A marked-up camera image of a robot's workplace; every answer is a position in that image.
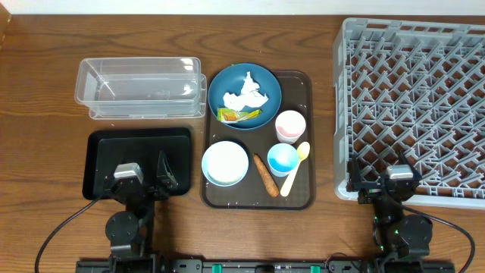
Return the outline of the light blue plastic cup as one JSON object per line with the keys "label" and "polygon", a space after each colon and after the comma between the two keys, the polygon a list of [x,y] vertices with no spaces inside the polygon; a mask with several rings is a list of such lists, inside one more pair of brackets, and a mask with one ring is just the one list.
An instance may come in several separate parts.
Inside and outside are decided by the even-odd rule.
{"label": "light blue plastic cup", "polygon": [[271,173],[276,177],[287,176],[299,163],[297,150],[286,143],[272,146],[267,155]]}

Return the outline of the white tissue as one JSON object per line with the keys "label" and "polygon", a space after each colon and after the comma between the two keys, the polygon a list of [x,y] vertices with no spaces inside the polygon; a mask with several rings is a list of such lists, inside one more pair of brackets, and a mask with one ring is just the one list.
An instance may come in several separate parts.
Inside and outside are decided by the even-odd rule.
{"label": "white tissue", "polygon": [[252,79],[252,75],[248,71],[239,95],[224,94],[224,106],[234,111],[242,111],[245,107],[259,108],[269,100],[267,95],[259,92],[259,89],[260,85]]}

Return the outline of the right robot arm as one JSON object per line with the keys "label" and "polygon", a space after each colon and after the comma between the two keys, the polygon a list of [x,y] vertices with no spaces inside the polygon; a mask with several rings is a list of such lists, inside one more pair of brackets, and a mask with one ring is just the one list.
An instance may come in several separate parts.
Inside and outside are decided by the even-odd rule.
{"label": "right robot arm", "polygon": [[431,220],[406,215],[402,204],[415,195],[420,180],[418,171],[399,154],[397,165],[387,167],[375,181],[365,182],[357,157],[352,157],[346,189],[358,194],[358,203],[374,208],[374,241],[383,251],[375,266],[381,271],[397,262],[418,264],[422,256],[430,253]]}

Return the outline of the pale yellow plastic spoon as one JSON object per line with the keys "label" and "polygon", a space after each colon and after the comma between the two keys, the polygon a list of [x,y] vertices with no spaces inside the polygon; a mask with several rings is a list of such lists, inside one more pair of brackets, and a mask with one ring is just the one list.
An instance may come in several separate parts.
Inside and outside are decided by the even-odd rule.
{"label": "pale yellow plastic spoon", "polygon": [[298,146],[298,148],[296,149],[296,151],[298,153],[299,160],[298,160],[296,167],[293,170],[291,170],[291,172],[286,177],[286,180],[284,181],[283,186],[280,189],[280,195],[281,196],[287,197],[289,195],[291,188],[293,186],[294,180],[296,178],[296,174],[297,174],[297,171],[299,169],[299,166],[309,156],[310,149],[311,149],[311,147],[310,147],[309,142],[301,143]]}

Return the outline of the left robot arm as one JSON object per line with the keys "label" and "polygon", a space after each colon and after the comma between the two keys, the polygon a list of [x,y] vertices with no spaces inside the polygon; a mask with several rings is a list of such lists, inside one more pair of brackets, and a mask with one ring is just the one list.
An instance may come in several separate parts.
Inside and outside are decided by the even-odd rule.
{"label": "left robot arm", "polygon": [[178,187],[167,156],[160,151],[155,174],[144,177],[136,162],[124,163],[114,169],[105,181],[104,194],[125,205],[113,214],[105,225],[110,240],[110,272],[159,272],[160,256],[151,248],[155,220],[155,202],[170,197]]}

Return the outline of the yellow green snack wrapper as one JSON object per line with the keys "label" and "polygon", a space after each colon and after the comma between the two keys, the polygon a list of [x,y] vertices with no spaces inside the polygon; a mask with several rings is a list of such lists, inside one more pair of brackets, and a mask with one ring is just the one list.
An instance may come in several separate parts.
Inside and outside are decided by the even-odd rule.
{"label": "yellow green snack wrapper", "polygon": [[226,124],[239,123],[242,121],[252,120],[261,114],[262,111],[260,109],[251,112],[243,112],[229,108],[219,108],[217,110],[217,119]]}

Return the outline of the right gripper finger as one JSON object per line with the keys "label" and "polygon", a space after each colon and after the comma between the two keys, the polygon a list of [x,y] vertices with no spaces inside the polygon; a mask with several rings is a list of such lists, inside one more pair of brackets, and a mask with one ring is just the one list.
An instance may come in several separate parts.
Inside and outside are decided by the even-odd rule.
{"label": "right gripper finger", "polygon": [[351,168],[349,172],[349,182],[350,183],[361,183],[361,173],[360,167],[358,165],[358,159],[356,157],[352,157],[351,160]]}
{"label": "right gripper finger", "polygon": [[406,165],[408,166],[409,171],[413,174],[414,177],[419,176],[419,172],[414,168],[414,166],[408,161],[408,159],[405,157],[404,152],[400,151],[398,154],[398,161],[400,165]]}

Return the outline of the pink plastic cup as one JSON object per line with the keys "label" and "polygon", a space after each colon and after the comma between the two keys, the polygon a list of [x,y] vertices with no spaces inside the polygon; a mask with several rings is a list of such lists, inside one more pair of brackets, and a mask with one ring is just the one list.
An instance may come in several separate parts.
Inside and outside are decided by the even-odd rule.
{"label": "pink plastic cup", "polygon": [[306,120],[297,111],[283,111],[276,118],[275,128],[281,143],[294,144],[305,132]]}

